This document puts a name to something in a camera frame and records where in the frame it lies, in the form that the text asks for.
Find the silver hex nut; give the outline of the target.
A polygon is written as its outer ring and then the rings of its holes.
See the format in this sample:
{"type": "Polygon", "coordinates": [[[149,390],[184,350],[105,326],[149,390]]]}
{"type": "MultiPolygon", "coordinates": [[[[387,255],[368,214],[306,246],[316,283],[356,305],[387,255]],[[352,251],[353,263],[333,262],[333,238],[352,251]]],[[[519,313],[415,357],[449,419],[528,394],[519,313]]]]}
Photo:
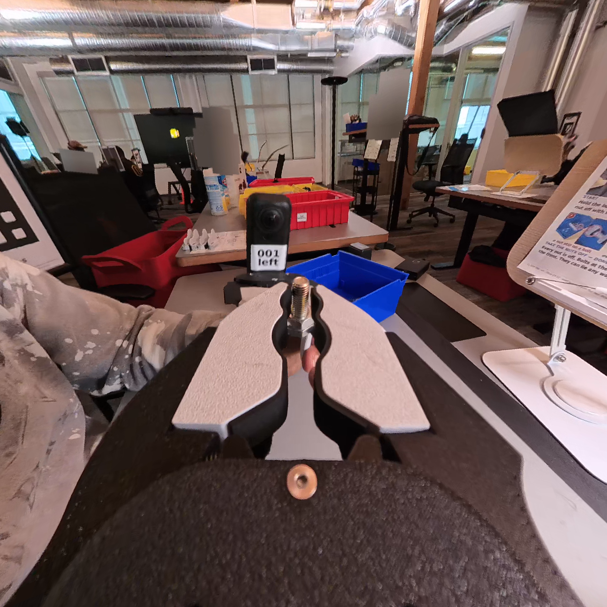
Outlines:
{"type": "Polygon", "coordinates": [[[296,319],[295,317],[290,316],[286,321],[288,336],[300,340],[300,349],[302,352],[308,350],[311,346],[314,327],[315,322],[311,316],[308,316],[305,319],[296,319]]]}

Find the white plastic bottle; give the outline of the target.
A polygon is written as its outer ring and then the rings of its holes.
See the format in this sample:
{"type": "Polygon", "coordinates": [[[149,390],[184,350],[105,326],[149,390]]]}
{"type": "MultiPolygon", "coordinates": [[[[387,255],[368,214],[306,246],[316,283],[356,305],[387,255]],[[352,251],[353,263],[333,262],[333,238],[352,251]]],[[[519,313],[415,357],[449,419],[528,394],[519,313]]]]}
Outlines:
{"type": "Polygon", "coordinates": [[[203,179],[212,216],[225,216],[230,208],[230,196],[226,176],[215,173],[211,168],[203,170],[203,179]]]}

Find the person's left forearm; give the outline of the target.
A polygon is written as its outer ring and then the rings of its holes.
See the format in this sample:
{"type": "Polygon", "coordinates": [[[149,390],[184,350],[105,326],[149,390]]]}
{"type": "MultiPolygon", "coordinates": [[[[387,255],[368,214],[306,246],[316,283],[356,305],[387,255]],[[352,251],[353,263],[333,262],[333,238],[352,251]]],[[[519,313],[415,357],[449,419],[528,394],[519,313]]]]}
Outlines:
{"type": "Polygon", "coordinates": [[[31,375],[59,398],[138,391],[226,315],[133,307],[1,254],[1,356],[15,364],[1,383],[31,375]]]}

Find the row of small white parts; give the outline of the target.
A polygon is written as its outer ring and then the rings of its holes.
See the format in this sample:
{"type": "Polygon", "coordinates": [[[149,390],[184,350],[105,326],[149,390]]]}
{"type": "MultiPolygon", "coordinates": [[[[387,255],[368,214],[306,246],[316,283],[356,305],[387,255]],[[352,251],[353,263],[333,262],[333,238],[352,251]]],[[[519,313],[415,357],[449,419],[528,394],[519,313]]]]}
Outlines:
{"type": "Polygon", "coordinates": [[[219,249],[222,244],[222,234],[212,229],[210,232],[189,228],[181,244],[180,250],[186,254],[201,254],[219,249]]]}

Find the silver hex bolt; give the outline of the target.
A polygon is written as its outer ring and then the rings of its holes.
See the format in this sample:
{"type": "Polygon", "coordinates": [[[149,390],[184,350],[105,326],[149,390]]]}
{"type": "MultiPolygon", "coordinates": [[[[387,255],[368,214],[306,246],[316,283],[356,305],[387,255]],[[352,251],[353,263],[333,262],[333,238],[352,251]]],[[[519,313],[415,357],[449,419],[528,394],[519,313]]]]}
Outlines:
{"type": "Polygon", "coordinates": [[[307,277],[295,276],[291,283],[291,307],[289,317],[305,319],[312,315],[312,287],[307,277]]]}

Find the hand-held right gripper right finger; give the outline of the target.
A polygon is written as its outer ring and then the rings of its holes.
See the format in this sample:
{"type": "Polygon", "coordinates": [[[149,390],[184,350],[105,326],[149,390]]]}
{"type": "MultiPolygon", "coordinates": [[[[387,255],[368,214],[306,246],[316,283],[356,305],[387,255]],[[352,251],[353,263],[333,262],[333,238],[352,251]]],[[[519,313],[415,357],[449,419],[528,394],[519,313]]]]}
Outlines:
{"type": "Polygon", "coordinates": [[[430,428],[387,333],[372,316],[325,286],[316,288],[325,345],[315,367],[319,397],[381,435],[430,428]]]}

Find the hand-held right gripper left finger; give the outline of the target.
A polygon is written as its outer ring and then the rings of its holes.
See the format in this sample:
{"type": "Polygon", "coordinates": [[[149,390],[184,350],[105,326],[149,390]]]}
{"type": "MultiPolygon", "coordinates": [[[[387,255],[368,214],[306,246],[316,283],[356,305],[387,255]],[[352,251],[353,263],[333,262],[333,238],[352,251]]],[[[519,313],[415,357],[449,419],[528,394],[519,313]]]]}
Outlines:
{"type": "Polygon", "coordinates": [[[262,290],[224,318],[175,411],[173,426],[262,443],[284,423],[287,291],[287,284],[262,290]]]}

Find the framed marker sign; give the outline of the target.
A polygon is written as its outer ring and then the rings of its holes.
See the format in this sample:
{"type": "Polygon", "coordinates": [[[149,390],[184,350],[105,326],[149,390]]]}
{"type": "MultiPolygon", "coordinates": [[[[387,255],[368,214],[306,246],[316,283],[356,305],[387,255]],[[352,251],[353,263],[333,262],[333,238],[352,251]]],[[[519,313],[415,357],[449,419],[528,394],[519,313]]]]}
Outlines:
{"type": "Polygon", "coordinates": [[[1,252],[13,260],[46,271],[65,266],[47,222],[29,193],[6,136],[1,135],[1,252]]]}

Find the black office chair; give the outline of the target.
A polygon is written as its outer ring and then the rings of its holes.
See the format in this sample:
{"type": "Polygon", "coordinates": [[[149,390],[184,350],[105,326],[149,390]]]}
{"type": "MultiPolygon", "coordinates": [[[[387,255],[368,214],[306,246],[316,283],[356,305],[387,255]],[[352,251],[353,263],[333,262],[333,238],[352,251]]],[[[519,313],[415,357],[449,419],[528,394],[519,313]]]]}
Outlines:
{"type": "Polygon", "coordinates": [[[420,180],[412,184],[412,188],[415,191],[425,195],[424,201],[431,200],[431,203],[430,206],[412,211],[407,218],[407,224],[411,224],[413,218],[424,214],[434,219],[434,227],[438,227],[439,225],[440,214],[449,217],[450,223],[455,222],[455,215],[436,207],[436,198],[442,195],[442,193],[437,192],[437,189],[439,187],[459,185],[463,182],[464,170],[474,149],[474,145],[475,140],[469,140],[466,133],[461,135],[458,140],[454,140],[445,156],[438,179],[420,180]]]}

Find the person's right hand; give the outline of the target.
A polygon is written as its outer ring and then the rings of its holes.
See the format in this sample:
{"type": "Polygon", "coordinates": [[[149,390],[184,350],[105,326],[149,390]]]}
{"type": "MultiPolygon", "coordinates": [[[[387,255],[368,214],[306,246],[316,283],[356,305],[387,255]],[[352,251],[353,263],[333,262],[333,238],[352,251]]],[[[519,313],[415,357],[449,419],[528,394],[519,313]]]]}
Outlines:
{"type": "Polygon", "coordinates": [[[312,388],[315,387],[316,365],[320,355],[319,350],[314,344],[311,344],[302,354],[302,368],[307,373],[312,388]]]}

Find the blue plastic bin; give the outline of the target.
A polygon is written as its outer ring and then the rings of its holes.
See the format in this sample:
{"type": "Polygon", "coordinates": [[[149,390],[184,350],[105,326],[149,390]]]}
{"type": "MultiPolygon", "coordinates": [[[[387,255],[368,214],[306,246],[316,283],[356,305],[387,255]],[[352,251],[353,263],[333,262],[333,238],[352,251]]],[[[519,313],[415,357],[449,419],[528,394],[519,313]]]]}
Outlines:
{"type": "Polygon", "coordinates": [[[350,301],[375,321],[396,313],[408,274],[340,251],[292,265],[288,274],[305,276],[350,301]]]}

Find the black computer monitor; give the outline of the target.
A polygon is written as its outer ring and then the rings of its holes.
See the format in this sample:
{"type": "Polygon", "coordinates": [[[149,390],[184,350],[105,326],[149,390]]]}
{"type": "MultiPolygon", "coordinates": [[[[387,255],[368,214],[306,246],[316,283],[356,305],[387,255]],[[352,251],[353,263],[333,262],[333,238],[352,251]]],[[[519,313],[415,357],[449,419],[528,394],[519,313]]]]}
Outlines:
{"type": "Polygon", "coordinates": [[[502,99],[497,109],[509,138],[558,133],[553,89],[502,99]]]}

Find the red bag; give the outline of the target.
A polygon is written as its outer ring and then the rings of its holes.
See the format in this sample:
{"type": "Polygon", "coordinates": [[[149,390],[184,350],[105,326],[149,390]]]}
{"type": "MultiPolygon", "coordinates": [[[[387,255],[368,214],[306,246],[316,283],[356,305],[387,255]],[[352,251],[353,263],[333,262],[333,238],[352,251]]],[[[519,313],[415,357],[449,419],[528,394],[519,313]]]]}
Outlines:
{"type": "Polygon", "coordinates": [[[527,289],[508,275],[506,260],[509,252],[479,245],[466,254],[456,281],[500,302],[524,296],[527,289]]]}

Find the instruction sheet stand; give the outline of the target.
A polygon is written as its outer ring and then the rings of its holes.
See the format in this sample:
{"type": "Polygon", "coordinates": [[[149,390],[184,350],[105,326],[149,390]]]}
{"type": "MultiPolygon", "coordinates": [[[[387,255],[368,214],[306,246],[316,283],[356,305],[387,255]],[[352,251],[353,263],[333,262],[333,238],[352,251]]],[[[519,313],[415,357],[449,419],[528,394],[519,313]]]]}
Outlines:
{"type": "Polygon", "coordinates": [[[566,347],[571,314],[606,330],[606,140],[592,142],[507,257],[517,284],[555,305],[549,347],[482,361],[566,451],[606,482],[606,374],[566,347]]]}

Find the red plastic tub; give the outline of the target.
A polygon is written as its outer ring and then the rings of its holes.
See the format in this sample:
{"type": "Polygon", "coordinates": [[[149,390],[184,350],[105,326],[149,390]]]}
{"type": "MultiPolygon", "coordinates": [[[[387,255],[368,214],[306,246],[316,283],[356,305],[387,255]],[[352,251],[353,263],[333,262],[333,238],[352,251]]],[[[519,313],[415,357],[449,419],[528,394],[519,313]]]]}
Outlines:
{"type": "Polygon", "coordinates": [[[92,269],[97,287],[143,285],[154,294],[145,305],[163,308],[180,277],[198,274],[195,267],[181,267],[177,253],[193,222],[187,216],[166,221],[160,230],[149,232],[103,253],[85,255],[81,261],[92,269]]]}

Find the red plastic bin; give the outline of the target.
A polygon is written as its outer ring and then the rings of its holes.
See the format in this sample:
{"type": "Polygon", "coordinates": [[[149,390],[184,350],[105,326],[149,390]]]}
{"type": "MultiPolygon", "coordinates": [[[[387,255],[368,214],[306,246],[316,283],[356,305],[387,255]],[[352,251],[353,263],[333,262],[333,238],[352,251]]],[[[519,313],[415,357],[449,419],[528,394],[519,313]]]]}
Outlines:
{"type": "Polygon", "coordinates": [[[347,224],[354,197],[337,191],[287,193],[291,202],[291,231],[347,224]]]}

